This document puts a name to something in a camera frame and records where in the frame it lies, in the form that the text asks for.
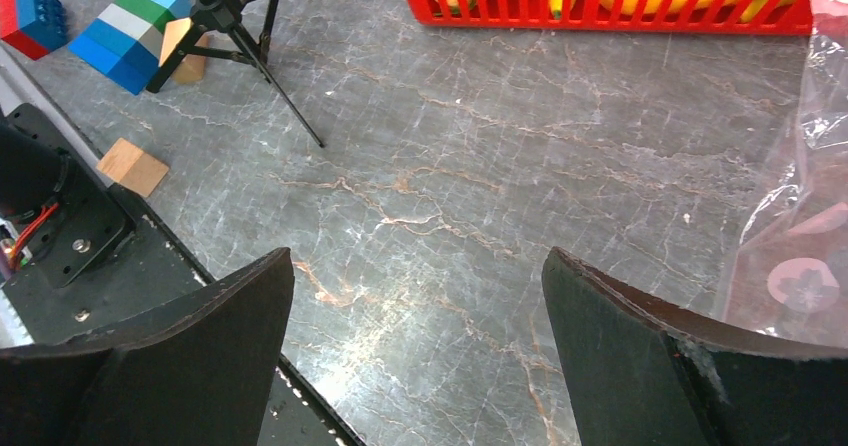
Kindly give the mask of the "blue green white block stack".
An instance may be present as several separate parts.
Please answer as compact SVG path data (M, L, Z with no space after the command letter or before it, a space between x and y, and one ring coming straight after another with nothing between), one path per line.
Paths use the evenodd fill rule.
M113 0L68 49L138 95L159 69L166 25L189 16L191 0Z

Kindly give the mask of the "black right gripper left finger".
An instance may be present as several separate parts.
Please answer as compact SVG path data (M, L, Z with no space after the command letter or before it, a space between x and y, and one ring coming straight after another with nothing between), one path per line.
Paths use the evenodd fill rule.
M5 445L253 445L293 301L278 248L59 344L1 353Z

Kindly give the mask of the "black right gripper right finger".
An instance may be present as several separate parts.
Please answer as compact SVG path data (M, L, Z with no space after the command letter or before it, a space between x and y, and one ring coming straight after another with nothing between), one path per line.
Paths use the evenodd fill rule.
M551 249L542 286L585 445L843 445L847 353L732 326Z

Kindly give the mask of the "clear zip top bag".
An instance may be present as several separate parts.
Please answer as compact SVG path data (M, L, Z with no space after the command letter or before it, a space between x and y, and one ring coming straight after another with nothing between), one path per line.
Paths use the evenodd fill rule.
M770 151L714 318L847 345L847 0L813 15L798 108Z

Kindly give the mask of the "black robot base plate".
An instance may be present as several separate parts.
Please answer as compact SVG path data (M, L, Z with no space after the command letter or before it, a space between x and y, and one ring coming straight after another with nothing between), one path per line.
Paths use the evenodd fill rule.
M86 153L34 105L1 117L1 353L59 344L220 280ZM359 443L280 350L253 445Z

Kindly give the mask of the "small wooden cube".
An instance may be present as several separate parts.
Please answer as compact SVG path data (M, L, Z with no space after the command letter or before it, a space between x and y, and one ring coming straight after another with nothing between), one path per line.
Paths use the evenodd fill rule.
M124 188L148 198L169 167L130 141L119 138L99 160L97 170Z

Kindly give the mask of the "red blue toy block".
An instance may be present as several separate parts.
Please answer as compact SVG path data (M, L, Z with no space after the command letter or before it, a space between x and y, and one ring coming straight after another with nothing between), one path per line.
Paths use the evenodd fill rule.
M1 0L1 40L32 60L68 43L67 15L59 0Z

